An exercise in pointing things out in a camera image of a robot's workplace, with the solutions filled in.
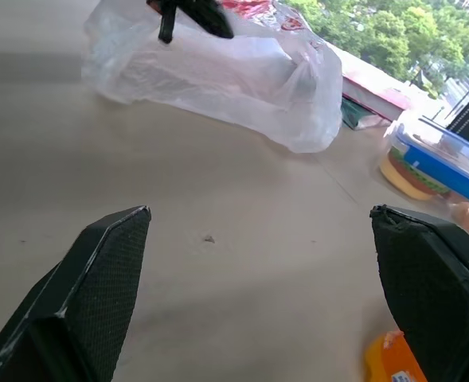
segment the food container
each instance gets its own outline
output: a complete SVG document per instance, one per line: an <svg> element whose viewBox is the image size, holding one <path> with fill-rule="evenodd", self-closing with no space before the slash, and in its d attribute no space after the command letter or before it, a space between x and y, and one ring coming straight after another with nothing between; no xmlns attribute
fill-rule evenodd
<svg viewBox="0 0 469 382"><path fill-rule="evenodd" d="M440 197L469 232L469 142L434 123L403 113L387 132L380 170L409 197Z"/></svg>
<svg viewBox="0 0 469 382"><path fill-rule="evenodd" d="M388 332L372 342L365 351L365 365L366 382L427 382L400 330Z"/></svg>

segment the white plastic bag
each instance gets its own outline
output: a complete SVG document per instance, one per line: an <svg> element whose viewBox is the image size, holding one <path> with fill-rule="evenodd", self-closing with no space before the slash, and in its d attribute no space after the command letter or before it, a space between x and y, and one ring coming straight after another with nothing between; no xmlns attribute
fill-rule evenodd
<svg viewBox="0 0 469 382"><path fill-rule="evenodd" d="M263 3L271 6L266 14L279 12ZM83 78L121 103L168 103L259 131L297 153L326 149L341 123L335 53L304 27L273 28L227 13L232 40L207 34L178 11L174 39L164 45L160 16L144 1L101 0L85 23Z"/></svg>
<svg viewBox="0 0 469 382"><path fill-rule="evenodd" d="M358 120L356 130L363 130L369 127L389 127L392 123L379 115L366 115Z"/></svg>

